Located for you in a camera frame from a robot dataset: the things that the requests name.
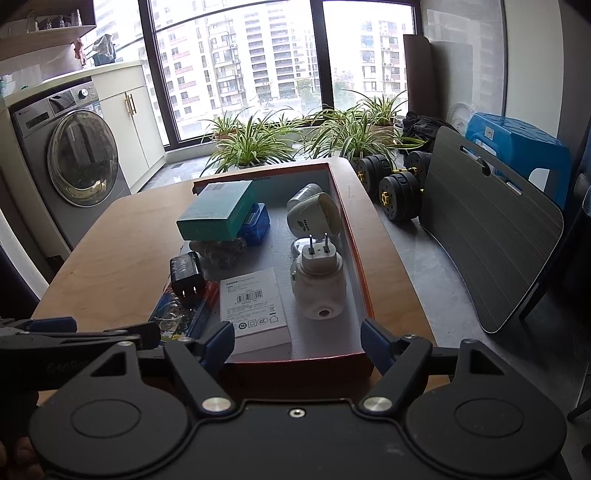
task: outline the white wall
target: white wall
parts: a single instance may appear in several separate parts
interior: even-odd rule
[[[564,49],[558,0],[505,0],[508,46],[505,115],[556,137]]]

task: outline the blue plastic case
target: blue plastic case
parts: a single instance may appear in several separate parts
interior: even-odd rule
[[[256,247],[262,243],[270,224],[267,206],[264,203],[253,203],[251,211],[238,230],[238,236],[246,241],[247,246]]]

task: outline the washing machine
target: washing machine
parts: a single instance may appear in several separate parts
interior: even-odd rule
[[[43,201],[43,206],[30,203],[25,208],[50,215],[60,242],[49,241],[56,232],[47,228],[51,222],[46,218],[29,221],[28,227],[38,243],[48,239],[48,244],[65,244],[58,258],[48,258],[59,267],[107,207],[130,192],[93,82],[85,78],[39,97],[12,106],[10,113],[22,157]],[[31,219],[34,213],[41,215],[27,212],[24,216]],[[35,231],[41,224],[46,231]]]

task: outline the white product box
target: white product box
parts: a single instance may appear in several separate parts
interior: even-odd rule
[[[272,268],[222,280],[220,319],[234,324],[233,353],[291,343]]]

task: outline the black bag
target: black bag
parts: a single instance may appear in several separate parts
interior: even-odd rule
[[[448,127],[457,132],[457,129],[453,125],[448,124],[444,120],[439,120],[433,116],[417,115],[410,111],[407,113],[406,118],[402,120],[402,127],[403,136],[417,138],[426,142],[423,146],[413,149],[424,152],[433,152],[435,137],[440,127]],[[400,153],[406,156],[413,150],[400,149]]]

